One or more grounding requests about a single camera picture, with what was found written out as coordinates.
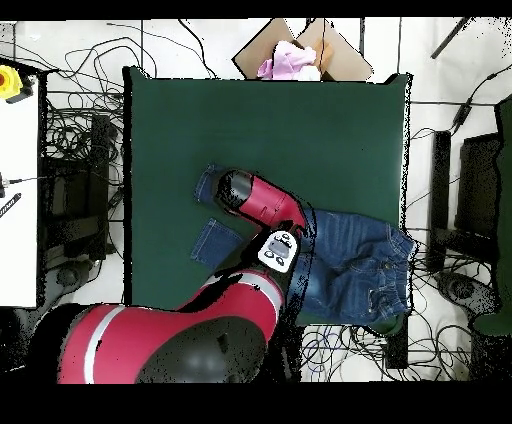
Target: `black stand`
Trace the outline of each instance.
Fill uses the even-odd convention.
[[[462,18],[457,25],[455,25],[455,28],[452,29],[452,31],[448,34],[448,37],[444,39],[444,41],[439,45],[439,47],[436,49],[434,53],[432,53],[432,56],[430,56],[432,59],[436,59],[437,56],[446,48],[448,44],[450,44],[450,41],[453,40],[453,38],[459,33],[459,31],[464,27],[464,25],[467,24],[469,21],[469,18]]]

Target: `jeans leg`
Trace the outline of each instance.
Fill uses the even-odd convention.
[[[214,205],[213,179],[214,174],[225,169],[223,166],[211,163],[202,173],[194,190],[194,198],[199,203]]]
[[[313,211],[305,210],[310,228]],[[316,237],[303,237],[301,252],[311,251],[331,268],[343,267],[347,261],[375,258],[383,262],[400,253],[407,257],[413,242],[404,234],[390,229],[389,224],[366,216],[342,212],[315,210]]]

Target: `white floor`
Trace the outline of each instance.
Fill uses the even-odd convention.
[[[494,18],[477,18],[462,31],[440,54],[436,60],[430,55],[451,31],[460,18],[365,18],[364,55],[373,66],[373,82],[383,82],[390,74],[409,72],[413,78],[411,105],[411,135],[421,128],[447,130],[452,126],[453,117],[458,105],[449,103],[464,102],[476,86],[490,73],[505,68],[512,63],[512,52],[509,27],[505,20]],[[349,43],[359,49],[360,21],[355,18],[332,19],[336,30]],[[261,29],[268,18],[238,20],[190,20],[190,28],[201,38],[205,59],[215,73],[226,79],[242,79],[242,76],[231,62],[231,58]],[[305,19],[291,18],[287,22],[297,35],[304,27]],[[141,57],[141,21],[115,21],[116,24],[131,25],[135,29],[106,25],[106,21],[67,21],[67,22],[19,22],[16,24],[16,59],[37,66],[37,63],[26,59],[41,60],[34,53],[43,57],[51,65],[61,69],[69,69],[65,53],[71,50],[90,49],[94,44],[110,39],[120,39],[97,47],[99,53],[111,47],[124,45],[131,47],[118,49],[105,55],[101,65],[110,81],[122,84],[121,68],[123,65],[140,65],[150,76],[158,77],[191,77],[205,78],[207,72],[201,65],[196,54],[169,40],[144,35],[144,49],[153,56],[144,54]],[[168,37],[177,43],[189,46],[199,52],[197,41],[182,28],[176,20],[143,21],[143,29],[147,32]],[[12,31],[8,26],[0,31],[0,54],[12,57]],[[68,56],[69,66],[77,69],[85,59],[87,51],[76,52]],[[86,61],[81,72],[94,75],[92,60]],[[90,90],[100,87],[93,79],[80,77],[81,83]],[[49,76],[48,90],[76,91],[76,84],[63,80],[56,74]],[[482,104],[475,106],[466,124],[455,135],[452,141],[451,176],[459,175],[459,151],[465,138],[496,131],[496,123],[492,105],[512,93],[512,70],[501,74],[492,81],[486,82],[474,96],[473,102]],[[58,105],[66,104],[67,99],[52,94],[52,101]],[[432,137],[419,138],[411,141],[410,165],[408,173],[407,203],[421,197],[429,191],[430,158]],[[456,206],[457,183],[450,188],[450,224],[453,224]],[[408,210],[407,227],[425,228],[427,224],[427,202],[425,198]],[[114,219],[122,218],[122,211],[117,212]],[[419,241],[425,241],[424,232],[411,233]],[[111,235],[118,250],[123,254],[122,224],[111,224]],[[122,295],[123,263],[118,255],[112,255],[103,264],[99,277],[79,291],[68,296],[67,300],[79,303],[98,301],[120,301]],[[482,281],[488,279],[483,275]],[[444,301],[436,290],[424,286],[421,294],[415,290],[415,306],[422,313],[435,332],[448,324],[467,326],[462,310]],[[409,320],[409,336],[411,342],[430,338],[428,327],[420,316]],[[331,346],[336,336],[331,336]],[[470,350],[469,337],[457,329],[449,329],[440,337],[449,350],[458,347]],[[411,346],[409,361],[428,360],[433,354],[431,341],[423,341],[422,347]],[[381,373],[377,365],[360,354],[338,350],[332,360],[326,364],[327,369],[309,365],[304,367],[304,381],[322,381],[332,372],[332,381],[370,381],[380,380]],[[414,367],[423,378],[434,379],[437,368]],[[459,370],[457,378],[465,378],[467,370]],[[394,378],[402,379],[392,371]],[[404,372],[407,378],[416,376],[414,371]],[[449,377],[442,373],[439,380]]]

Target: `white table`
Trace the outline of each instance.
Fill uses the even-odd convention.
[[[0,99],[0,172],[3,179],[37,177],[38,82],[34,95],[15,104]],[[0,218],[0,306],[35,307],[37,274],[37,180],[10,185]]]

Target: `yellow emergency stop button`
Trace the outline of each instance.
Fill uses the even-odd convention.
[[[20,94],[23,84],[16,69],[0,65],[0,99],[10,99]]]

